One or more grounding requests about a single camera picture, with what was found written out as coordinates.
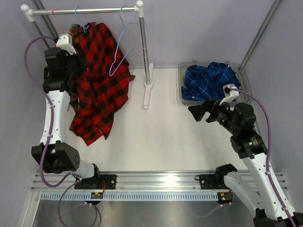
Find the blue plaid shirt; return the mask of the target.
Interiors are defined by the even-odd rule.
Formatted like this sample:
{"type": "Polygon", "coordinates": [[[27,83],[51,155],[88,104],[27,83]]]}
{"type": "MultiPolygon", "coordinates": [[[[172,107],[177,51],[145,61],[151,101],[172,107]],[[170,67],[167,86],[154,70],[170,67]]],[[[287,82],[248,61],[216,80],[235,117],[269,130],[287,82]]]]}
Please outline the blue plaid shirt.
{"type": "Polygon", "coordinates": [[[223,86],[241,83],[229,64],[211,62],[207,67],[191,65],[186,68],[181,97],[187,101],[204,102],[208,99],[221,100],[225,97],[223,86]]]}

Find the red black checked shirt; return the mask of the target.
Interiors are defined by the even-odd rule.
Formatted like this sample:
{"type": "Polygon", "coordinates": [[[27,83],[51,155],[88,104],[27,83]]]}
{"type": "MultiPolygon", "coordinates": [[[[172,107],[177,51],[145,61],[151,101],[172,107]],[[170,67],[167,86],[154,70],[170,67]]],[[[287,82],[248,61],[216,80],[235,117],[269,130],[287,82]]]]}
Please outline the red black checked shirt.
{"type": "Polygon", "coordinates": [[[70,130],[89,146],[100,137],[108,138],[114,114],[127,102],[129,83],[134,76],[106,24],[88,24],[87,32],[82,30],[80,35],[88,71],[77,79],[80,104],[70,130]]]}

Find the blue hanger holding red shirt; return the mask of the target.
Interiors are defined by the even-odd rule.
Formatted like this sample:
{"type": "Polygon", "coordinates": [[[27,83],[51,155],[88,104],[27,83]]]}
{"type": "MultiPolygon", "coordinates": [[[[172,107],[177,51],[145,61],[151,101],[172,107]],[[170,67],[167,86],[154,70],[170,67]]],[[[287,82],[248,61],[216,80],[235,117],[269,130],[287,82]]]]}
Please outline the blue hanger holding red shirt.
{"type": "Polygon", "coordinates": [[[80,9],[80,6],[76,5],[75,9],[74,9],[75,10],[75,16],[77,17],[77,19],[80,23],[80,26],[82,27],[83,32],[86,33],[88,28],[89,28],[89,24],[86,25],[86,24],[83,23],[83,21],[81,20],[80,16],[78,15],[78,12],[77,12],[77,10],[79,10],[79,9],[80,9]]]}

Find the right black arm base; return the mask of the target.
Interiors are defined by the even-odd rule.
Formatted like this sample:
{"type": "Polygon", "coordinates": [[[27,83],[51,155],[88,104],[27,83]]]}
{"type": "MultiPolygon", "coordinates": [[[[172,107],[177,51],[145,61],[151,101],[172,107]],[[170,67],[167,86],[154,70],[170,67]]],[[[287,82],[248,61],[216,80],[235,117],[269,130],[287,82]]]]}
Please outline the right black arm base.
{"type": "Polygon", "coordinates": [[[199,181],[200,188],[203,190],[227,190],[229,189],[223,182],[223,179],[217,174],[200,174],[195,176],[195,180],[199,181]]]}

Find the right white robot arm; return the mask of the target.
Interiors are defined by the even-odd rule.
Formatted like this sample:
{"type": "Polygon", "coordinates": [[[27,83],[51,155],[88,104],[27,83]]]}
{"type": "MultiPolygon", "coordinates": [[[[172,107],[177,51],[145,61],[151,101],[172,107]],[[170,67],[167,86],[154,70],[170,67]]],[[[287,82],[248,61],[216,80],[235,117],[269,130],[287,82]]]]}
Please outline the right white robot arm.
{"type": "Polygon", "coordinates": [[[295,211],[285,196],[271,166],[266,163],[269,155],[263,139],[254,129],[256,116],[251,105],[238,103],[233,110],[229,104],[208,100],[201,105],[188,107],[199,122],[209,113],[207,123],[218,122],[231,133],[231,145],[251,174],[254,190],[232,164],[219,166],[215,170],[214,182],[235,193],[253,216],[256,227],[301,227],[303,215],[295,211]]]}

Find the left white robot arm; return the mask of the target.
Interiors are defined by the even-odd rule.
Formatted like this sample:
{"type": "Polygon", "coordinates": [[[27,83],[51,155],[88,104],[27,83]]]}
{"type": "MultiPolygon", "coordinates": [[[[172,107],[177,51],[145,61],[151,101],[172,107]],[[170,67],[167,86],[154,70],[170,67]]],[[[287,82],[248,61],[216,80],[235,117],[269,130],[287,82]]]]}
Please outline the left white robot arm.
{"type": "Polygon", "coordinates": [[[44,69],[42,92],[46,101],[44,132],[38,146],[31,149],[32,157],[40,165],[40,176],[48,187],[45,174],[66,173],[74,176],[76,189],[96,189],[102,178],[98,167],[82,161],[77,149],[67,143],[66,113],[70,93],[74,91],[74,77],[86,71],[87,63],[73,47],[52,47],[45,51],[47,66],[44,69]]]}

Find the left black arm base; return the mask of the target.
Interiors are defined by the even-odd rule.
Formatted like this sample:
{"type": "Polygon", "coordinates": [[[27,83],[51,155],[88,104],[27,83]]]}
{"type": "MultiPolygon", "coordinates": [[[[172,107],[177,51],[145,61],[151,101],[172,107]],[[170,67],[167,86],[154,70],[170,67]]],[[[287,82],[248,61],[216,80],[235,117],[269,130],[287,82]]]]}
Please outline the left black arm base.
{"type": "Polygon", "coordinates": [[[116,188],[117,175],[101,174],[91,178],[85,178],[74,186],[76,190],[114,190],[116,188]]]}

